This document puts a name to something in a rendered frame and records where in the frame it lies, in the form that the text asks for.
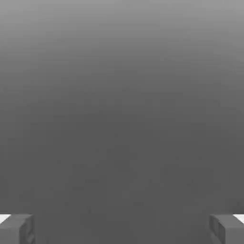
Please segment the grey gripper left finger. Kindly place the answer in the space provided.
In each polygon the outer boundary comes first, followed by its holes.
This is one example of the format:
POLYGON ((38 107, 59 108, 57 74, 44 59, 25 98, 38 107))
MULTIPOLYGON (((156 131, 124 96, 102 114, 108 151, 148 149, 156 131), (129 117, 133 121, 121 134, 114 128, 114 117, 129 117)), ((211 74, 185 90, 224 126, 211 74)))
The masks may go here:
POLYGON ((36 244, 34 215, 0 213, 0 244, 36 244))

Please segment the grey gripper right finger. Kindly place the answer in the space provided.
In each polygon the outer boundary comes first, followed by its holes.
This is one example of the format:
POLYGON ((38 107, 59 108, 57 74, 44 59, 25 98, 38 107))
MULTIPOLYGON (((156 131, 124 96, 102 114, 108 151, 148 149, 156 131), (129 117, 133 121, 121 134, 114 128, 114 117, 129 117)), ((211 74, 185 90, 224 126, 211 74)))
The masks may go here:
POLYGON ((244 244, 244 214, 211 214, 212 244, 244 244))

